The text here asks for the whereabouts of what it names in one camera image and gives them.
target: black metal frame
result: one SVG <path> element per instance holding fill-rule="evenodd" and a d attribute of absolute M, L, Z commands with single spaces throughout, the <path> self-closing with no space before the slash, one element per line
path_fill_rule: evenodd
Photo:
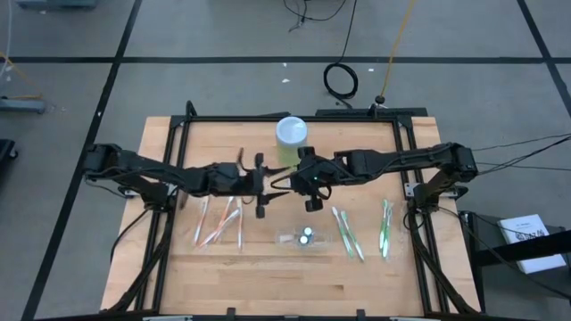
<path fill-rule="evenodd" d="M 191 103 L 186 105 L 186 115 L 183 116 L 172 116 L 170 118 L 169 133 L 167 134 L 167 142 L 165 147 L 165 153 L 163 155 L 163 162 L 170 162 L 173 152 L 173 147 L 175 144 L 175 136 L 179 127 L 182 127 L 182 135 L 180 137 L 178 156 L 177 156 L 177 166 L 182 167 L 185 160 L 185 150 L 188 142 L 188 134 L 190 125 L 193 122 L 277 122 L 284 116 L 289 115 L 289 113 L 278 113 L 262 116 L 197 116 L 196 111 L 192 107 Z M 351 110 L 351 111 L 339 111 L 339 110 L 320 110 L 316 112 L 316 116 L 301 116 L 306 122 L 381 122 L 391 124 L 393 127 L 395 148 L 398 151 L 404 151 L 401 128 L 405 129 L 407 140 L 410 149 L 415 149 L 417 147 L 416 139 L 414 136 L 414 129 L 412 126 L 411 117 L 424 117 L 427 116 L 426 109 L 424 108 L 413 108 L 413 109 L 399 109 L 399 110 L 377 110 L 371 108 L 369 110 Z M 420 170 L 414 171 L 415 180 L 419 183 L 423 182 L 422 172 Z M 402 181 L 402 192 L 405 199 L 407 195 L 405 193 L 404 185 L 408 183 L 409 173 L 401 172 Z M 177 199 L 177 195 L 171 195 L 172 201 Z M 176 215 L 176 206 L 172 207 L 172 210 L 165 212 L 166 224 L 173 224 Z M 426 243 L 430 251 L 431 256 L 436 262 L 438 262 L 438 251 L 434 238 L 434 229 L 429 216 L 423 217 L 425 220 L 425 232 L 426 232 Z M 145 257 L 144 263 L 150 261 L 150 258 L 154 251 L 154 245 L 156 244 L 156 236 L 159 224 L 161 222 L 161 213 L 156 212 L 153 214 L 151 226 L 149 227 L 149 237 L 147 239 L 147 245 L 145 247 Z M 415 229 L 417 226 L 416 220 L 412 219 L 410 221 L 410 228 Z M 170 231 L 172 234 L 172 229 L 165 229 L 165 233 Z M 96 315 L 85 315 L 85 316 L 72 316 L 72 317 L 57 317 L 47 320 L 62 320 L 62 321 L 87 321 L 87 320 L 141 320 L 143 317 L 157 317 L 160 316 L 161 307 L 161 296 L 164 287 L 164 279 L 166 276 L 166 267 L 168 263 L 169 251 L 168 249 L 161 255 L 161 259 L 158 262 L 157 271 L 157 281 L 155 283 L 155 288 L 153 289 L 152 306 L 150 309 L 143 309 L 145 305 L 145 294 L 146 294 L 146 280 L 138 292 L 135 298 L 135 310 L 133 311 L 103 311 Z M 430 294 L 428 291 L 428 284 L 426 280 L 426 271 L 424 261 L 415 253 L 415 265 L 417 269 L 418 276 L 418 289 L 420 291 L 420 299 L 423 308 L 423 316 L 419 317 L 429 317 L 438 318 L 441 320 L 516 320 L 510 318 L 502 317 L 488 317 L 486 315 L 465 315 L 465 314 L 453 314 L 449 311 L 448 300 L 443 288 L 436 282 L 435 286 L 437 289 L 438 300 L 441 311 L 433 311 L 431 306 Z M 476 280 L 476 274 L 474 274 L 476 286 L 478 282 Z M 482 289 L 477 289 L 478 299 L 480 300 L 480 305 L 482 311 L 484 311 L 484 300 L 480 297 Z M 237 316 L 235 308 L 228 308 L 226 315 L 192 315 L 188 316 L 187 320 L 389 320 L 389 317 L 367 317 L 365 310 L 357 309 L 355 317 L 318 317 L 318 316 Z"/>
<path fill-rule="evenodd" d="M 197 116 L 196 111 L 192 108 L 191 104 L 187 104 L 186 106 L 186 115 L 183 116 L 172 116 L 170 119 L 170 128 L 169 133 L 167 135 L 167 142 L 165 147 L 165 153 L 163 155 L 163 162 L 168 163 L 171 159 L 172 149 L 175 143 L 175 134 L 178 130 L 178 127 L 182 126 L 182 136 L 180 137 L 179 142 L 179 149 L 178 149 L 178 160 L 177 166 L 181 167 L 184 163 L 184 151 L 186 150 L 187 140 L 188 140 L 188 133 L 190 124 L 192 122 L 277 122 L 281 118 L 283 118 L 286 114 L 279 113 L 279 114 L 270 114 L 270 115 L 262 115 L 262 116 Z M 353 110 L 353 111 L 340 111 L 340 110 L 321 110 L 316 112 L 316 116 L 301 116 L 300 118 L 306 122 L 381 122 L 381 123 L 388 123 L 391 124 L 393 127 L 393 134 L 395 140 L 395 148 L 397 152 L 404 151 L 402 136 L 401 136 L 401 128 L 406 129 L 407 139 L 409 143 L 410 149 L 415 149 L 417 147 L 416 139 L 414 136 L 414 130 L 412 126 L 411 117 L 424 117 L 427 116 L 426 109 L 424 108 L 409 108 L 409 109 L 399 109 L 399 110 L 377 110 L 377 109 L 370 109 L 370 110 Z M 419 183 L 423 182 L 422 173 L 420 170 L 415 170 L 415 178 L 416 181 Z M 402 192 L 405 197 L 407 198 L 404 184 L 409 183 L 409 175 L 407 172 L 401 173 L 401 181 L 402 181 Z M 166 219 L 168 222 L 174 222 L 176 208 L 165 213 Z M 425 231 L 426 231 L 426 243 L 430 252 L 438 262 L 438 251 L 436 247 L 436 242 L 434 238 L 434 229 L 432 226 L 432 222 L 430 221 L 430 217 L 424 218 L 426 220 L 425 223 Z M 145 246 L 145 257 L 144 257 L 144 264 L 147 263 L 151 255 L 153 253 L 154 245 L 156 244 L 156 237 L 158 226 L 161 221 L 161 213 L 154 212 L 151 225 L 149 227 L 149 237 L 147 239 L 147 244 Z M 166 266 L 168 260 L 169 252 L 165 251 L 163 256 L 161 257 L 158 271 L 157 271 L 157 280 L 155 283 L 155 288 L 153 290 L 153 300 L 151 311 L 158 313 L 161 307 L 161 295 L 164 286 L 164 278 L 166 274 Z M 423 306 L 424 314 L 427 315 L 432 313 L 431 301 L 430 301 L 430 294 L 428 292 L 428 284 L 426 280 L 426 271 L 424 267 L 424 262 L 422 259 L 415 253 L 415 265 L 418 274 L 418 288 L 420 290 L 420 297 Z M 442 287 L 435 283 L 437 287 L 438 299 L 440 303 L 441 312 L 447 313 L 449 312 L 448 301 L 446 299 L 446 294 L 444 293 Z M 142 289 L 137 294 L 135 310 L 143 309 L 145 305 L 145 295 L 146 295 L 146 282 L 143 285 Z"/>

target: wooden table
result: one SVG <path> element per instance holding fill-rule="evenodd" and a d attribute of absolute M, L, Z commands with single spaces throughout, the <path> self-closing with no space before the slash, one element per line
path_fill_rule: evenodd
<path fill-rule="evenodd" d="M 162 160 L 170 118 L 147 119 L 139 153 Z M 440 143 L 434 118 L 413 118 L 418 148 Z M 265 164 L 279 167 L 275 147 L 275 123 L 196 122 L 190 126 L 185 167 L 214 161 L 235 161 L 240 146 L 244 165 L 252 167 L 257 152 Z M 385 123 L 308 123 L 309 145 L 316 153 L 332 157 L 334 151 L 376 149 L 395 151 L 393 128 Z M 178 146 L 181 130 L 175 146 Z M 175 160 L 178 151 L 173 151 Z M 428 180 L 435 169 L 424 170 Z M 390 259 L 378 251 L 382 200 L 394 202 Z M 420 316 L 418 290 L 410 235 L 402 226 L 404 199 L 399 174 L 382 175 L 366 185 L 335 187 L 324 210 L 305 212 L 305 198 L 289 194 L 266 207 L 266 218 L 257 219 L 254 206 L 244 207 L 244 250 L 238 252 L 237 227 L 230 227 L 221 243 L 198 250 L 192 245 L 200 215 L 200 200 L 190 198 L 176 215 L 170 257 L 162 295 L 163 314 L 354 316 L 365 309 L 368 316 Z M 203 239 L 219 222 L 227 199 L 212 198 L 203 226 Z M 443 207 L 455 210 L 450 200 Z M 365 262 L 349 259 L 343 247 L 331 206 L 348 212 L 352 228 L 365 253 Z M 127 201 L 121 229 L 142 211 L 139 199 Z M 115 251 L 102 308 L 109 308 L 125 292 L 142 266 L 150 215 L 130 231 Z M 479 309 L 466 246 L 457 218 L 445 212 L 432 214 L 434 233 L 445 275 L 473 308 Z M 320 249 L 296 249 L 276 244 L 278 230 L 312 226 L 331 235 Z M 434 279 L 426 269 L 433 310 L 438 310 Z M 149 280 L 146 307 L 154 288 Z"/>

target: floor tile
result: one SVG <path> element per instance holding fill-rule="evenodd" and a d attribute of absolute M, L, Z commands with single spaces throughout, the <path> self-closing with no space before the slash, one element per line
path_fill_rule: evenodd
<path fill-rule="evenodd" d="M 100 0 L 90 11 L 64 10 L 42 14 L 14 4 L 10 55 L 113 57 L 132 6 L 133 0 Z M 1 1 L 0 7 L 0 48 L 5 51 L 8 0 Z"/>
<path fill-rule="evenodd" d="M 0 113 L 0 137 L 15 140 L 20 152 L 0 192 L 4 320 L 21 317 L 109 72 L 109 65 L 20 68 L 42 88 L 50 107 L 43 115 Z M 79 78 L 82 81 L 70 81 Z M 0 90 L 2 95 L 34 94 L 15 77 Z"/>
<path fill-rule="evenodd" d="M 327 17 L 341 2 L 308 2 L 308 16 Z M 294 1 L 287 3 L 296 10 Z M 388 56 L 406 9 L 406 1 L 359 1 L 347 55 Z M 288 32 L 297 17 L 282 1 L 146 0 L 127 55 L 337 56 L 351 11 L 347 1 L 330 21 L 307 21 Z M 436 0 L 417 2 L 398 55 L 538 56 L 539 51 L 515 1 Z"/>

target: gray floor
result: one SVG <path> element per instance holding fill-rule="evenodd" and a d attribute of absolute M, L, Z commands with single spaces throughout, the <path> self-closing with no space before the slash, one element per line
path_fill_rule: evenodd
<path fill-rule="evenodd" d="M 328 16 L 339 0 L 313 0 L 309 14 Z M 571 56 L 571 3 L 527 1 L 555 57 Z M 133 1 L 104 1 L 91 12 L 39 12 L 14 8 L 13 56 L 114 56 Z M 7 0 L 0 1 L 0 44 Z M 347 54 L 388 55 L 404 1 L 360 0 Z M 296 18 L 281 0 L 144 0 L 126 56 L 332 56 L 343 49 L 350 6 L 327 22 L 308 22 L 292 33 Z M 410 18 L 400 56 L 540 57 L 515 0 L 420 1 Z M 0 318 L 21 317 L 62 206 L 80 148 L 94 115 L 108 64 L 21 63 L 50 103 L 44 115 L 0 114 L 0 137 L 17 141 L 21 156 L 0 191 Z M 360 89 L 351 103 L 364 108 L 382 86 L 386 65 L 352 64 Z M 182 113 L 187 99 L 202 115 L 252 115 L 340 108 L 322 84 L 322 63 L 139 64 L 120 66 L 97 142 L 137 149 L 148 116 Z M 571 65 L 559 65 L 571 82 Z M 1 95 L 34 94 L 10 72 Z M 349 86 L 333 71 L 335 88 Z M 479 147 L 571 131 L 571 118 L 543 64 L 396 64 L 387 91 L 390 107 L 427 107 L 445 141 Z M 545 143 L 477 154 L 504 161 Z M 561 145 L 525 165 L 569 167 Z M 539 213 L 551 225 L 571 228 L 565 172 L 506 169 L 480 177 L 459 202 L 501 218 Z M 108 274 L 109 249 L 123 202 L 85 186 L 70 222 L 37 317 L 94 313 Z M 486 285 L 490 314 L 561 319 L 568 302 L 523 296 Z"/>

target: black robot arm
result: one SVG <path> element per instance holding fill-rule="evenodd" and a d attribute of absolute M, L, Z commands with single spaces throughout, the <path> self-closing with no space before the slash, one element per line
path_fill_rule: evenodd
<path fill-rule="evenodd" d="M 376 152 L 351 150 L 335 152 L 328 160 L 315 154 L 313 147 L 299 151 L 297 170 L 274 180 L 271 186 L 278 190 L 309 195 L 305 203 L 307 211 L 321 210 L 322 200 L 327 200 L 332 187 L 337 185 L 362 185 L 379 178 L 384 173 L 403 170 L 438 168 L 440 171 L 427 183 L 417 185 L 410 207 L 433 211 L 438 196 L 457 182 L 468 182 L 477 175 L 476 163 L 469 148 L 460 144 L 438 144 L 430 148 L 405 152 Z M 113 180 L 122 189 L 139 193 L 146 206 L 169 206 L 171 187 L 201 197 L 256 196 L 256 216 L 264 217 L 264 205 L 282 193 L 264 194 L 263 179 L 276 175 L 283 169 L 263 167 L 263 155 L 256 154 L 255 168 L 241 166 L 242 153 L 236 163 L 221 162 L 201 168 L 181 169 L 124 151 L 115 144 L 94 144 L 87 150 L 84 163 L 86 180 Z M 277 183 L 289 179 L 289 186 Z"/>
<path fill-rule="evenodd" d="M 430 148 L 405 152 L 376 152 L 351 150 L 335 152 L 334 158 L 325 159 L 315 154 L 313 147 L 298 151 L 300 164 L 297 170 L 272 182 L 272 187 L 309 195 L 307 211 L 321 210 L 322 200 L 331 196 L 333 186 L 361 185 L 385 173 L 403 170 L 438 168 L 440 171 L 427 183 L 417 185 L 410 200 L 414 207 L 437 207 L 441 193 L 457 182 L 469 182 L 477 175 L 472 151 L 460 144 L 438 144 Z M 277 183 L 289 179 L 288 187 Z"/>

